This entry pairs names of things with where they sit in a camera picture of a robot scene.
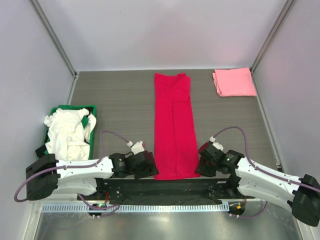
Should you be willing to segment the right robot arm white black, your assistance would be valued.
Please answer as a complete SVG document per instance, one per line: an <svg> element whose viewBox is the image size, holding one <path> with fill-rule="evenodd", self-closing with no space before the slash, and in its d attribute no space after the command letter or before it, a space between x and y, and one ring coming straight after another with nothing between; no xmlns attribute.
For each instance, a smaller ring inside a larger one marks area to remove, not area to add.
<svg viewBox="0 0 320 240"><path fill-rule="evenodd" d="M278 205L300 222L316 227L320 223L320 184L311 175L286 174L252 161L234 150L223 152L221 144L207 142L198 150L196 173L214 177L228 175L226 191L232 197L253 197Z"/></svg>

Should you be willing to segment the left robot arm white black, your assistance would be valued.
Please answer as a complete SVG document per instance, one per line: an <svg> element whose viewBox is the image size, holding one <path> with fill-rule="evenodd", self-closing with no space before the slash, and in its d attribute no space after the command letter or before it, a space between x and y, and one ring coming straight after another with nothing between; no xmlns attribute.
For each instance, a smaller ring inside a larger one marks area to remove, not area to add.
<svg viewBox="0 0 320 240"><path fill-rule="evenodd" d="M26 199L38 201L51 195L90 196L100 188L98 180L123 179L134 176L142 179L159 173L153 153L113 153L101 159L85 161L58 160L46 154L28 166Z"/></svg>

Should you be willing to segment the red t shirt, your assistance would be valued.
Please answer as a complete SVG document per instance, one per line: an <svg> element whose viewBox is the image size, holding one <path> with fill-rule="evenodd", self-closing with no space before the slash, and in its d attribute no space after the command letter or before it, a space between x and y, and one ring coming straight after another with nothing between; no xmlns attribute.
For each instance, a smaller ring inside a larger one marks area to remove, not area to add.
<svg viewBox="0 0 320 240"><path fill-rule="evenodd" d="M154 160L158 181L197 178L198 144L185 73L154 75Z"/></svg>

